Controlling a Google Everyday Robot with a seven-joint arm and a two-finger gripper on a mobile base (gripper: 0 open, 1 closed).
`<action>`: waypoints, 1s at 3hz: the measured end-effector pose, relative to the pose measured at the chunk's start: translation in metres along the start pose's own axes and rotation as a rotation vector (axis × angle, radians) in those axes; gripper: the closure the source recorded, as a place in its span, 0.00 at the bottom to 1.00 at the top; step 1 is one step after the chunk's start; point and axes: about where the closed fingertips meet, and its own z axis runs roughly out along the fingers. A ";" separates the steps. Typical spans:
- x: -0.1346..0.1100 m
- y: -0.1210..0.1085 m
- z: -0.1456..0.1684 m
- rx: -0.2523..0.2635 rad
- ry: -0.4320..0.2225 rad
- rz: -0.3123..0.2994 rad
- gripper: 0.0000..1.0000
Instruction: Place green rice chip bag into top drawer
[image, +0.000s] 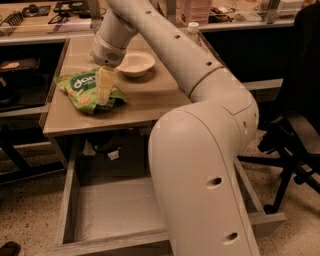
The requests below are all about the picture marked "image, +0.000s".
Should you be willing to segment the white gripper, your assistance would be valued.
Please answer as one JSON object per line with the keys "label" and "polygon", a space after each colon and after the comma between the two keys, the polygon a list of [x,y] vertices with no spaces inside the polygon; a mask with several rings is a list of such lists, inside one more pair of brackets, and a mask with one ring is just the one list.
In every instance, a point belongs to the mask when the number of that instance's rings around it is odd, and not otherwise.
{"label": "white gripper", "polygon": [[106,105],[108,103],[115,80],[115,72],[112,67],[119,66],[126,53],[127,51],[125,49],[111,46],[101,37],[99,32],[96,33],[92,44],[92,56],[95,63],[102,66],[96,72],[96,95],[98,105]]}

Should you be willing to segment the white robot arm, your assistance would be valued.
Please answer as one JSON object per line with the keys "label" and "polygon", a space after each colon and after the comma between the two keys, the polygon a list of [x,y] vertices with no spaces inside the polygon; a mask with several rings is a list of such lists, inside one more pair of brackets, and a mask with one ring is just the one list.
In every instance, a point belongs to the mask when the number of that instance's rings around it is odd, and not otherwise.
{"label": "white robot arm", "polygon": [[174,256],[260,256],[235,173],[258,126],[252,94],[150,0],[106,2],[95,62],[113,65],[111,54],[141,34],[190,100],[156,122],[148,147]]}

